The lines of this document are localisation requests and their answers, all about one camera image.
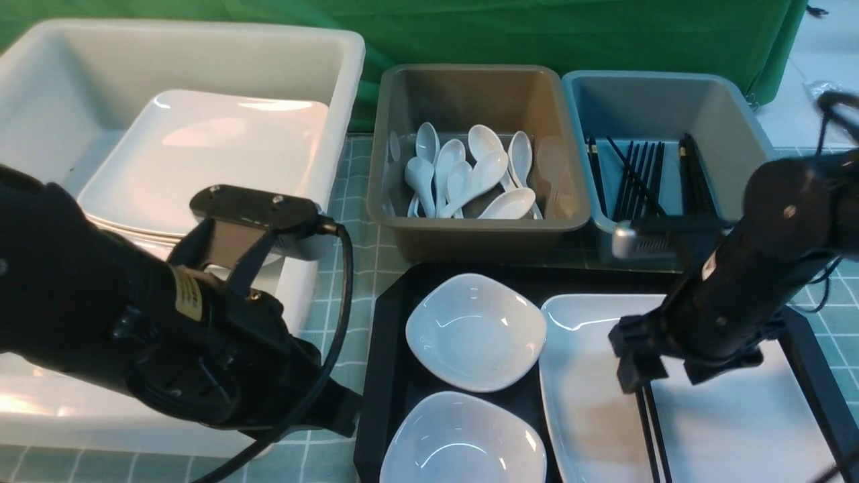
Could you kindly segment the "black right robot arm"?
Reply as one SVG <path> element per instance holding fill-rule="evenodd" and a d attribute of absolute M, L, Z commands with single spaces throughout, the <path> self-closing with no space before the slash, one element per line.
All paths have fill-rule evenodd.
<path fill-rule="evenodd" d="M 633 221 L 636 235 L 665 235 L 685 271 L 659 307 L 611 328 L 621 391 L 666 378 L 663 357 L 681 360 L 694 385 L 763 364 L 760 344 L 785 329 L 779 310 L 836 261 L 857 259 L 857 180 L 857 149 L 783 157 L 749 178 L 737 222 Z"/>

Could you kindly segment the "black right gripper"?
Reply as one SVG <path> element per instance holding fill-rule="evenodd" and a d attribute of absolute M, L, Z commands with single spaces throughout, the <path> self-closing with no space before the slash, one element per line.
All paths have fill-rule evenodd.
<path fill-rule="evenodd" d="M 609 332 L 617 381 L 625 394 L 668 377 L 662 357 L 683 362 L 699 385 L 763 364 L 763 341 L 785 330 L 785 291 L 742 284 L 682 282 L 655 309 L 622 316 Z"/>

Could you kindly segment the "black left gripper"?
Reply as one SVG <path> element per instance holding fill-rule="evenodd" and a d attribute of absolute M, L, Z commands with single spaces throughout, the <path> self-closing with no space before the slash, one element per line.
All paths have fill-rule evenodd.
<path fill-rule="evenodd" d="M 135 282 L 127 390 L 163 415 L 261 438 L 310 393 L 320 351 L 261 296 L 243 299 L 171 266 Z"/>

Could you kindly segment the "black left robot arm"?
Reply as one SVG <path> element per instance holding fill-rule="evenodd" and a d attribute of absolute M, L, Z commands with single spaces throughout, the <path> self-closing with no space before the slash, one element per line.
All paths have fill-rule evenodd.
<path fill-rule="evenodd" d="M 295 426 L 349 437 L 361 397 L 252 288 L 267 256 L 319 259 L 346 227 L 309 199 L 232 184 L 188 206 L 197 226 L 161 260 L 99 229 L 58 184 L 4 166 L 3 354 L 257 440 L 308 400 Z"/>

